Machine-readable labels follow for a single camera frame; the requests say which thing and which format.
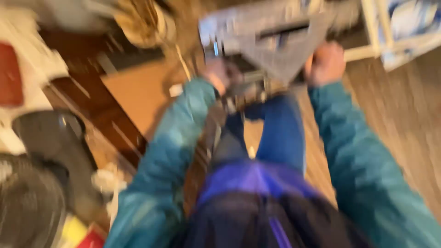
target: leg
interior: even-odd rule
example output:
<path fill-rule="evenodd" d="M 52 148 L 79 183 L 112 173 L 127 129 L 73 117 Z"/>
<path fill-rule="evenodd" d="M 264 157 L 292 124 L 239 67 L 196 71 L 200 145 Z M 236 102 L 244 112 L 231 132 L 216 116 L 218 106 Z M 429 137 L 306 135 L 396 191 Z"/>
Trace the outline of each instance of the leg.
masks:
<path fill-rule="evenodd" d="M 305 137 L 299 106 L 292 94 L 276 96 L 245 112 L 247 118 L 263 119 L 256 158 L 291 166 L 305 173 Z"/>
<path fill-rule="evenodd" d="M 240 113 L 228 116 L 222 128 L 219 143 L 211 158 L 211 170 L 222 164 L 248 159 L 248 151 L 243 139 L 243 121 Z"/>

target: red object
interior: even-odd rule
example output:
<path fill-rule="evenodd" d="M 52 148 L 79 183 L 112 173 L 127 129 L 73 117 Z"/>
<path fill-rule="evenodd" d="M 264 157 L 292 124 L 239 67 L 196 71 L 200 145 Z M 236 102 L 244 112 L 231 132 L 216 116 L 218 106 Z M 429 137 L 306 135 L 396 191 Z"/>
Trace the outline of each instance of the red object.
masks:
<path fill-rule="evenodd" d="M 0 42 L 0 107 L 23 104 L 22 78 L 14 48 Z"/>
<path fill-rule="evenodd" d="M 96 233 L 95 231 L 91 230 L 81 241 L 81 243 L 77 246 L 77 248 L 103 248 L 104 246 L 104 239 Z"/>

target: hand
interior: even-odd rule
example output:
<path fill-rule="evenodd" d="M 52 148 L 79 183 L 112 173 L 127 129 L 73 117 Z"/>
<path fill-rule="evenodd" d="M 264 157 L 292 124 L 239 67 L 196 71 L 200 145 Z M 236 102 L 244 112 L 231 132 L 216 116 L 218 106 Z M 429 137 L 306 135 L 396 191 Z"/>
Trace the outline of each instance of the hand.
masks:
<path fill-rule="evenodd" d="M 232 84 L 243 81 L 243 75 L 237 66 L 220 58 L 207 59 L 202 77 L 211 83 L 220 95 L 225 94 Z"/>
<path fill-rule="evenodd" d="M 335 41 L 321 44 L 305 63 L 304 74 L 308 85 L 320 87 L 341 80 L 346 68 L 343 52 Z"/>

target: person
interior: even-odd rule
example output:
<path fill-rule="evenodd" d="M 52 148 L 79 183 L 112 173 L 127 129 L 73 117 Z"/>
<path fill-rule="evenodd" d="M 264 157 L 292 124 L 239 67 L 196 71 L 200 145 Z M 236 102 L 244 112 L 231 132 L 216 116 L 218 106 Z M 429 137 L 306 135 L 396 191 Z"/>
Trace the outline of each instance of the person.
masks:
<path fill-rule="evenodd" d="M 441 228 L 341 83 L 343 49 L 322 44 L 304 72 L 338 210 L 303 178 L 305 142 L 290 94 L 252 105 L 263 119 L 249 159 L 239 115 L 229 116 L 188 220 L 182 187 L 208 112 L 240 81 L 231 64 L 207 62 L 166 111 L 132 183 L 119 195 L 106 248 L 441 247 Z"/>

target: teal jacket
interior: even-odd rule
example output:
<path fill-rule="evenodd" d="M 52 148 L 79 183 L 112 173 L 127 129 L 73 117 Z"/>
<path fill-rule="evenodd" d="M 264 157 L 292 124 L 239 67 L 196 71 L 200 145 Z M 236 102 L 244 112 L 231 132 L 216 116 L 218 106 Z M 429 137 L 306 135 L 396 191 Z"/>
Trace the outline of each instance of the teal jacket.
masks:
<path fill-rule="evenodd" d="M 339 210 L 379 248 L 441 247 L 439 224 L 341 83 L 309 89 L 309 96 Z M 183 182 L 214 102 L 207 82 L 185 85 L 163 116 L 133 182 L 119 194 L 105 248 L 168 247 L 185 225 Z"/>

